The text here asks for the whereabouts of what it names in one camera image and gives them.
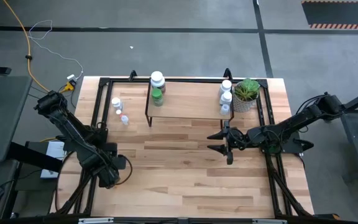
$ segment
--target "gray floor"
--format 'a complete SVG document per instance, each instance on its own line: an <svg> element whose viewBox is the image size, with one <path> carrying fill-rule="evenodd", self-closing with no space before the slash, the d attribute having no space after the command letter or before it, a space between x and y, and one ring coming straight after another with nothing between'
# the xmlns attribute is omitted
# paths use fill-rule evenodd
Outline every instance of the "gray floor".
<svg viewBox="0 0 358 224"><path fill-rule="evenodd" d="M27 26L52 19L55 26L256 28L251 0L11 2ZM259 3L266 29L308 29L300 1ZM0 25L17 25L2 1ZM358 95L358 35L269 34L266 39L273 75L285 79L293 113L307 98L325 91L337 95L342 102ZM161 70L166 76L220 77L229 67L235 77L266 77L257 34L52 32L40 43L78 59L85 75L128 75L135 69L139 75ZM0 31L0 66L11 67L12 75L27 75L26 52L22 32ZM80 72L76 63L36 45L32 52L33 73L50 89L57 90L65 77ZM30 92L42 96L34 90ZM77 96L78 92L74 94L74 104ZM16 142L39 141L59 134L32 109L35 104L36 100L29 97L14 136ZM304 156L315 212L337 213L342 219L358 221L358 181L345 184L342 180L343 174L354 171L356 162L341 122L317 122L302 137L315 143ZM26 215L45 213L47 200L31 200L37 198L34 195L21 196L24 202L16 210ZM29 206L28 201L36 201L37 205Z"/></svg>

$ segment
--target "caution tape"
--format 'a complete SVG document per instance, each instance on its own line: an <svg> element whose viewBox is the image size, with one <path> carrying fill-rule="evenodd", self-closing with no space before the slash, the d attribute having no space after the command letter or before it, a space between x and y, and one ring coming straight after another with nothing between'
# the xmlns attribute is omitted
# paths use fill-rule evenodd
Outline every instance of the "caution tape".
<svg viewBox="0 0 358 224"><path fill-rule="evenodd" d="M317 1L317 0L304 0L302 4L305 2L312 2L312 3L358 3L358 1Z"/></svg>
<svg viewBox="0 0 358 224"><path fill-rule="evenodd" d="M358 24L310 24L312 29L358 29Z"/></svg>

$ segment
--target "plant pot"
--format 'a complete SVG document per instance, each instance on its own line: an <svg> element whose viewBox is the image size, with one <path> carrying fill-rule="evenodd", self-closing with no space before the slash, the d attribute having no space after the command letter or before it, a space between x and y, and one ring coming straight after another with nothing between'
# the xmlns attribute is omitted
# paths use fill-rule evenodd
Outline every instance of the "plant pot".
<svg viewBox="0 0 358 224"><path fill-rule="evenodd" d="M235 93L233 94L233 107L235 112L239 112L239 113L247 112L255 105L255 102L256 99L252 101L242 101L240 100L240 98L238 98L238 96Z"/></svg>

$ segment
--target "white cable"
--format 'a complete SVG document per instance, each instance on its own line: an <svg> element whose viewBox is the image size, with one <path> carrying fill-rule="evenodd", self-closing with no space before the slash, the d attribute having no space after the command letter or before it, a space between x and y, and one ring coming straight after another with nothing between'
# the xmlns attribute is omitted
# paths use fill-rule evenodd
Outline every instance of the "white cable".
<svg viewBox="0 0 358 224"><path fill-rule="evenodd" d="M32 34L31 34L32 29L33 29L34 27L36 27L38 24L43 23L43 22L50 22L50 28L49 28L49 30L48 30L48 31L44 34L44 36L41 37L41 38L32 37ZM75 61L75 62L81 67L81 73L80 73L80 75L79 75L78 77L75 77L75 78L78 80L79 78L81 78L82 74L84 73L84 67L82 67L82 65L81 65L76 59L63 57L63 56L60 55L59 53L53 52L53 51L49 50L47 47L41 46L41 45L36 41L36 40L43 40L43 39L48 35L48 33L49 33L50 31L52 31L52 22L53 22L53 21L49 19L49 20L46 20L46 21L40 21L40 22L36 23L36 24L35 24L34 26L32 26L31 29L29 30L29 38L30 38L32 41L34 41L34 43L36 43L41 49L45 49L45 50L49 51L51 54L57 55L57 56L61 57L62 59Z"/></svg>

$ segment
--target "plastic bottle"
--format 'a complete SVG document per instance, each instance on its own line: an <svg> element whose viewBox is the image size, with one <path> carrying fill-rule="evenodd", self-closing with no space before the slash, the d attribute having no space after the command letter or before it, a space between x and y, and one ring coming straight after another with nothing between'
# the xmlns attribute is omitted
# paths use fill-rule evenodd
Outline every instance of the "plastic bottle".
<svg viewBox="0 0 358 224"><path fill-rule="evenodd" d="M151 84L153 88L161 90L162 94L165 93L165 79L161 72L155 71L152 73Z"/></svg>
<svg viewBox="0 0 358 224"><path fill-rule="evenodd" d="M230 106L229 105L222 105L221 115L228 115L229 113L230 113Z"/></svg>
<svg viewBox="0 0 358 224"><path fill-rule="evenodd" d="M222 96L225 91L230 91L231 86L232 85L229 80L224 80L221 84L221 87L219 88L219 97Z"/></svg>
<svg viewBox="0 0 358 224"><path fill-rule="evenodd" d="M153 89L152 98L155 106L162 106L163 98L162 98L162 91L160 89L158 88Z"/></svg>
<svg viewBox="0 0 358 224"><path fill-rule="evenodd" d="M118 98L118 97L114 97L111 100L112 106L116 109L116 110L121 110L122 111L122 101Z"/></svg>
<svg viewBox="0 0 358 224"><path fill-rule="evenodd" d="M232 100L231 92L226 91L222 94L221 99L219 100L219 104L220 105L224 105L224 104L230 105L231 100Z"/></svg>
<svg viewBox="0 0 358 224"><path fill-rule="evenodd" d="M126 115L120 114L121 121L123 124L128 125L129 118Z"/></svg>

